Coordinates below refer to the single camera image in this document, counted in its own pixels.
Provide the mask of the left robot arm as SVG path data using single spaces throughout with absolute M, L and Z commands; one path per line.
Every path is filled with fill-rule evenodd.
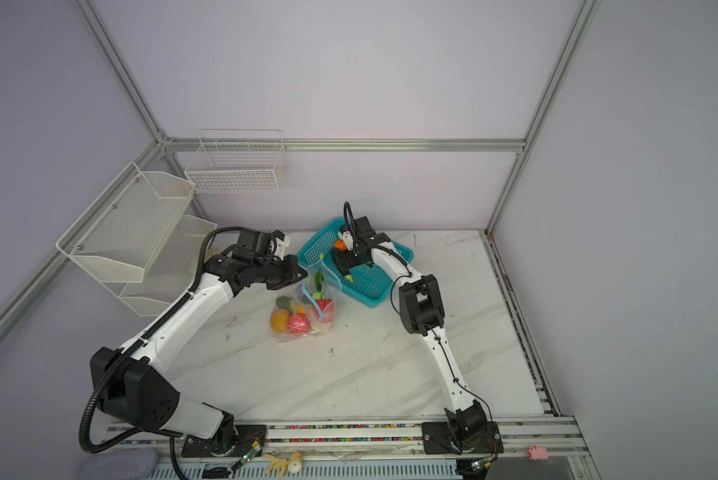
M 81 449 L 102 453 L 141 432 L 205 444 L 213 455 L 239 443 L 232 414 L 179 392 L 166 375 L 198 330 L 244 289 L 270 291 L 304 280 L 306 270 L 288 253 L 279 231 L 235 228 L 236 242 L 208 250 L 221 229 L 202 241 L 192 283 L 165 312 L 117 349 L 103 347 L 90 360 L 93 391 L 78 431 Z

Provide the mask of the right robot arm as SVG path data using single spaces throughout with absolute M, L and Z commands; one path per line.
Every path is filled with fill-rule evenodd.
M 335 246 L 331 257 L 342 276 L 366 266 L 382 269 L 392 280 L 392 308 L 407 333 L 427 348 L 441 381 L 450 442 L 459 452 L 475 448 L 491 425 L 491 411 L 468 389 L 454 360 L 438 280 L 412 267 L 386 234 L 376 232 L 366 217 L 354 218 L 350 210 L 344 211 L 339 240 L 343 245 Z

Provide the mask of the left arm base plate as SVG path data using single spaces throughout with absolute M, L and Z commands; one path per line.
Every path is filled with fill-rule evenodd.
M 239 425 L 221 428 L 213 437 L 203 439 L 189 435 L 183 444 L 184 458 L 241 458 L 255 444 L 262 447 L 268 433 L 264 424 Z

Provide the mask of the white toy radish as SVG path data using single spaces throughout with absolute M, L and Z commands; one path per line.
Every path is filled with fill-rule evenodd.
M 328 297 L 325 293 L 325 284 L 326 280 L 324 277 L 323 269 L 321 267 L 317 267 L 314 270 L 313 275 L 313 288 L 312 288 L 312 297 L 319 301 L 319 300 L 327 300 Z

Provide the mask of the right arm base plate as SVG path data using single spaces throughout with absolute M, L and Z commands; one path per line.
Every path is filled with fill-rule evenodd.
M 458 430 L 448 422 L 424 422 L 421 425 L 423 449 L 426 454 L 502 454 L 502 434 L 498 424 L 486 424 L 468 431 Z

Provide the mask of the yellow toy mango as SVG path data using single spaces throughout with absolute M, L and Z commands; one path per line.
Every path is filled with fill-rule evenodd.
M 277 309 L 270 317 L 270 327 L 274 333 L 285 334 L 289 331 L 290 312 L 287 309 Z

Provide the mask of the clear zip top bag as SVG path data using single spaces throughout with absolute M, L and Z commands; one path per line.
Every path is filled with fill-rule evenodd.
M 325 293 L 328 297 L 327 300 L 333 300 L 336 303 L 336 314 L 331 323 L 321 323 L 317 319 L 317 300 L 312 297 L 313 275 L 314 270 L 317 267 L 321 267 L 323 269 L 326 280 Z M 329 268 L 325 257 L 320 255 L 319 259 L 315 263 L 308 265 L 305 269 L 308 271 L 308 277 L 296 286 L 288 287 L 285 290 L 285 294 L 282 296 L 294 297 L 301 303 L 305 310 L 304 314 L 306 314 L 310 320 L 311 332 L 307 336 L 298 337 L 291 335 L 289 331 L 285 334 L 274 333 L 270 327 L 275 342 L 286 342 L 307 337 L 324 336 L 331 330 L 337 314 L 339 313 L 339 303 L 342 296 L 342 281 L 338 274 Z

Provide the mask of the pink toy fruit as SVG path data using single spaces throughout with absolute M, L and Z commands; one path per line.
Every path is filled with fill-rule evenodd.
M 304 313 L 295 313 L 288 320 L 288 331 L 294 336 L 307 336 L 311 332 L 311 323 Z

